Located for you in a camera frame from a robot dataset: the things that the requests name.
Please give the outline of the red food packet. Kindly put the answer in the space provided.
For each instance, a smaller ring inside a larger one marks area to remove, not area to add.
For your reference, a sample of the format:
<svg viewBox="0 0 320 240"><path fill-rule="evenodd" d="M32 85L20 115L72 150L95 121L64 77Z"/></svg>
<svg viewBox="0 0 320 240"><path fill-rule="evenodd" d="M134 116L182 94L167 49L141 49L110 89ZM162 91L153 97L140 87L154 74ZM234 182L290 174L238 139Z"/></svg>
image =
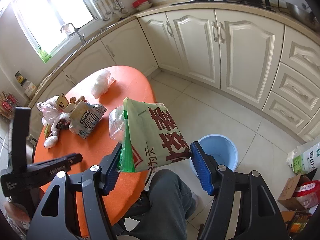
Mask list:
<svg viewBox="0 0 320 240"><path fill-rule="evenodd" d="M308 181L295 189L293 196L305 208L319 204L319 180Z"/></svg>

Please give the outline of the round orange table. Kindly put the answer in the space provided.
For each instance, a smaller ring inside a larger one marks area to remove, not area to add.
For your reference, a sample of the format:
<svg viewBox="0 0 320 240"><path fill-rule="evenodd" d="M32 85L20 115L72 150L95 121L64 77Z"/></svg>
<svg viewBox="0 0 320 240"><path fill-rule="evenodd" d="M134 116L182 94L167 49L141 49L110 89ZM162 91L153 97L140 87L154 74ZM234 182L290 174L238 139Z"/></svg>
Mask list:
<svg viewBox="0 0 320 240"><path fill-rule="evenodd" d="M153 103L155 100L152 88L147 78L137 69L129 66L112 66L108 71L115 81L109 87L107 93L99 99L91 94L93 82L103 71L99 70L83 79L66 94L66 97L79 98L84 96L91 104L102 104L107 112L89 134L86 139L64 129L60 132L58 142L50 149L43 146L44 135L40 135L36 151L35 162L41 162L58 158L71 153L81 153L82 162L73 165L69 174L84 172L92 165L98 165L105 155L111 154L117 141L112 140L109 135L108 115L122 105L125 98L136 101ZM144 190L145 180L148 172L121 173L116 186L111 193L103 198L104 205L111 224L116 224L133 205L140 193Z"/></svg>

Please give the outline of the chrome faucet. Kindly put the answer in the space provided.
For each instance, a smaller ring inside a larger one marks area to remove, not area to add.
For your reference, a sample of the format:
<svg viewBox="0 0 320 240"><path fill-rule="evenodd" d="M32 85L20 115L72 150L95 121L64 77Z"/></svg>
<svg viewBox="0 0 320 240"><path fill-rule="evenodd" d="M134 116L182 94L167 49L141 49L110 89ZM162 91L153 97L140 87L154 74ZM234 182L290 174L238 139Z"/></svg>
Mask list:
<svg viewBox="0 0 320 240"><path fill-rule="evenodd" d="M66 23L62 25L60 28L60 32L65 33L68 38L71 38L74 35L77 35L82 44L86 43L85 34L80 34L79 28L76 28L72 23Z"/></svg>

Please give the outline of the small ginger piece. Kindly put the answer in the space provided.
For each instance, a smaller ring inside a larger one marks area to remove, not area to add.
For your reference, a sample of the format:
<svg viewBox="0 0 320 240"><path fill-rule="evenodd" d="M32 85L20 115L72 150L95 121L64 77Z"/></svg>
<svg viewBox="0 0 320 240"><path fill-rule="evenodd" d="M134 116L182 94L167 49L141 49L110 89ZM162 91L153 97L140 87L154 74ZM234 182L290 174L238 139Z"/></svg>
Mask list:
<svg viewBox="0 0 320 240"><path fill-rule="evenodd" d="M70 102L70 103L73 103L73 104L75 104L75 105L78 105L78 103L79 103L80 101L87 102L87 100L86 100L86 98L85 98L84 96L81 96L81 97L79 97L79 98L71 97L69 102Z"/></svg>

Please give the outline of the long clear plastic bag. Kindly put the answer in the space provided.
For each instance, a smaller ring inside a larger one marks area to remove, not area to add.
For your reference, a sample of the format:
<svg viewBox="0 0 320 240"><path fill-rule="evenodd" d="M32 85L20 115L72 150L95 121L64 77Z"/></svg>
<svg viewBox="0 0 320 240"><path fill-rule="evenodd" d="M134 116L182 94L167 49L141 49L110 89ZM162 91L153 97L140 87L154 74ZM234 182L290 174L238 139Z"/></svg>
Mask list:
<svg viewBox="0 0 320 240"><path fill-rule="evenodd" d="M112 140L123 144L125 139L126 122L123 105L109 113L109 135Z"/></svg>

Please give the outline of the person's leg grey trousers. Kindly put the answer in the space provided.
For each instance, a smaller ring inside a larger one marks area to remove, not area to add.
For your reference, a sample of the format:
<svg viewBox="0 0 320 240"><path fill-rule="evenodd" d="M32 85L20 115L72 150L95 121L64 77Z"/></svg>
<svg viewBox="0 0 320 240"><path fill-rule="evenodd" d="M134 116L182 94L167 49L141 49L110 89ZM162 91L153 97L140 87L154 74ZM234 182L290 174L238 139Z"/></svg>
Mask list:
<svg viewBox="0 0 320 240"><path fill-rule="evenodd" d="M195 212L197 200L176 173L168 169L155 173L149 201L149 211L138 217L134 229L112 227L117 239L187 239L187 219Z"/></svg>

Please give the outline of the window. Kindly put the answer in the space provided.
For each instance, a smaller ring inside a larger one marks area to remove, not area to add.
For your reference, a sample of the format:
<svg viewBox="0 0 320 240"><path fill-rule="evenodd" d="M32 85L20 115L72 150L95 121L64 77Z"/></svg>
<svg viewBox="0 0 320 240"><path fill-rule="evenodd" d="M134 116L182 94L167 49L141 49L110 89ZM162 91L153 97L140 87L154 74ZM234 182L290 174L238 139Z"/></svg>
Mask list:
<svg viewBox="0 0 320 240"><path fill-rule="evenodd" d="M63 47L68 38L60 32L72 23L82 28L101 18L92 0L14 0L14 13L31 46L46 63Z"/></svg>

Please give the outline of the steel pot with lid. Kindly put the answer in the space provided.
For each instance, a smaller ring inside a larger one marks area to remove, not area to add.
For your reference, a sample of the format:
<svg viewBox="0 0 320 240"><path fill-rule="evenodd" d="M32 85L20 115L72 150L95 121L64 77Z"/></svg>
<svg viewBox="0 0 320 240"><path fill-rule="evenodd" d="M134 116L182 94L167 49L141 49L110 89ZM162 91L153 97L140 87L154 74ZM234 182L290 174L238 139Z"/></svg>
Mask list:
<svg viewBox="0 0 320 240"><path fill-rule="evenodd" d="M314 25L317 23L314 13L311 11L308 12L306 8L300 8L299 6L289 2L286 2L286 6L292 17L304 23L305 25Z"/></svg>

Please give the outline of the utensil rack with ladles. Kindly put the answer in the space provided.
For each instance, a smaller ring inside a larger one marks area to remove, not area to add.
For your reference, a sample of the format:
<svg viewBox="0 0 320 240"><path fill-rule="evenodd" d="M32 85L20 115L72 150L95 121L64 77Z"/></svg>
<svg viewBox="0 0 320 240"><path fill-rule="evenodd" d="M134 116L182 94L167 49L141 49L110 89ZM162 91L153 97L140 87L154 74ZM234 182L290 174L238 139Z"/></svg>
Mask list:
<svg viewBox="0 0 320 240"><path fill-rule="evenodd" d="M123 19L130 14L122 0L93 0L93 2L104 22Z"/></svg>

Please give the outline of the light blue plastic bucket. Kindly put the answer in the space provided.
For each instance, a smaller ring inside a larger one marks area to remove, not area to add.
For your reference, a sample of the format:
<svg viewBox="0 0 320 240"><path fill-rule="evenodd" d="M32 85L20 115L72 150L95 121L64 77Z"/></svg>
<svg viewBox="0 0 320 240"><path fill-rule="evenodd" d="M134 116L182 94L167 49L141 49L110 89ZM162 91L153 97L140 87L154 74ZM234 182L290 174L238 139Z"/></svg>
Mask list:
<svg viewBox="0 0 320 240"><path fill-rule="evenodd" d="M238 150L235 144L224 135L209 134L198 140L205 154L211 155L219 165L235 171L238 165Z"/></svg>

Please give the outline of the red bowl set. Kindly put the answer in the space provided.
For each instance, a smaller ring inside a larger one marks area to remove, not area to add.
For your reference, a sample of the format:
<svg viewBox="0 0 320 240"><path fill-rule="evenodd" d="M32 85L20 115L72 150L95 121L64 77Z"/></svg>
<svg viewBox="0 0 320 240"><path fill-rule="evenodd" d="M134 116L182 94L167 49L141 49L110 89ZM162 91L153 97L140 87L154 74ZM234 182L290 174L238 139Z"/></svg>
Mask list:
<svg viewBox="0 0 320 240"><path fill-rule="evenodd" d="M138 11L143 11L151 8L152 2L150 0L136 0L132 3L132 6Z"/></svg>

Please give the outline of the glass jar yellow label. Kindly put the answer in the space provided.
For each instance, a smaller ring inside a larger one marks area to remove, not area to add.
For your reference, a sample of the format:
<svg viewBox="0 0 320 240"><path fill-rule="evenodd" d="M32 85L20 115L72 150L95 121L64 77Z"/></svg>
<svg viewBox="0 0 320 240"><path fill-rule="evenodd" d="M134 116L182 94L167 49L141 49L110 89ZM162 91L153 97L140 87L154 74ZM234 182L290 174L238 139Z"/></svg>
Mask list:
<svg viewBox="0 0 320 240"><path fill-rule="evenodd" d="M23 77L19 71L16 72L15 77L18 83L23 88L25 95L29 99L32 99L37 91L37 87L31 81Z"/></svg>

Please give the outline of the steel sink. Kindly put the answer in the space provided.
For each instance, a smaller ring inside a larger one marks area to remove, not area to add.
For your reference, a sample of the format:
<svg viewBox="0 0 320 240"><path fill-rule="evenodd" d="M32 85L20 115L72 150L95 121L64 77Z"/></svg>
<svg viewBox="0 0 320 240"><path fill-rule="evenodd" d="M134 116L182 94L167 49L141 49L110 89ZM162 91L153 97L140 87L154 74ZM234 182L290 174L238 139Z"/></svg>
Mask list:
<svg viewBox="0 0 320 240"><path fill-rule="evenodd" d="M117 24L118 24L118 23L116 22L116 23L113 23L113 24L111 24L111 25L108 25L108 26L102 27L102 28L100 28L100 29L99 29L99 32L100 32L100 33L103 33L104 31L107 31L108 29L110 29L110 28L112 28L112 27L116 26Z"/></svg>

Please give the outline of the green snack bag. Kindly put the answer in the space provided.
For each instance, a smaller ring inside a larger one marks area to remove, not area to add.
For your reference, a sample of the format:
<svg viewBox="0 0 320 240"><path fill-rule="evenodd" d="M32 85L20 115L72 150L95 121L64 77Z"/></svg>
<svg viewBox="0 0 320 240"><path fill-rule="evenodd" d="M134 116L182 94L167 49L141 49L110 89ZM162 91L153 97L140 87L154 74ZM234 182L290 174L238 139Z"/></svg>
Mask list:
<svg viewBox="0 0 320 240"><path fill-rule="evenodd" d="M125 98L123 107L120 172L142 172L190 158L190 146L164 104Z"/></svg>

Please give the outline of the cardboard box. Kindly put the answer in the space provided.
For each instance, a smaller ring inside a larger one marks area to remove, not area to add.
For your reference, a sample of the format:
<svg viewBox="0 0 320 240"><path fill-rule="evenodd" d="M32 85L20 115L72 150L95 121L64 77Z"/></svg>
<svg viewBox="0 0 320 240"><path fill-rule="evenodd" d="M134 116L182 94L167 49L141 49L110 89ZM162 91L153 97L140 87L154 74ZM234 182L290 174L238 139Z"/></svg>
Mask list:
<svg viewBox="0 0 320 240"><path fill-rule="evenodd" d="M302 202L300 202L295 197L296 189L310 182L311 180L307 176L301 174L289 178L278 197L278 202L289 211L305 211L310 209L311 201L303 197Z"/></svg>

